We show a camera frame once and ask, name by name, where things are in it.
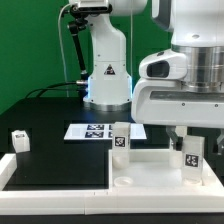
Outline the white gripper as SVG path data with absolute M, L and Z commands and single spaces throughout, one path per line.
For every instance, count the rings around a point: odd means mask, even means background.
M 168 49 L 139 66 L 131 116 L 137 123 L 164 125 L 171 146 L 182 150 L 175 126 L 219 128 L 224 151 L 224 50 Z

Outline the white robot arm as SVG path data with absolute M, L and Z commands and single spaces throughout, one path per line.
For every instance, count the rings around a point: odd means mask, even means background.
M 132 105 L 134 121 L 219 128 L 224 142 L 224 0 L 152 0 L 152 19 L 171 48 L 145 57 L 136 84 L 126 72 L 126 39 L 107 14 L 88 17 L 94 70 L 84 102 L 99 110 Z

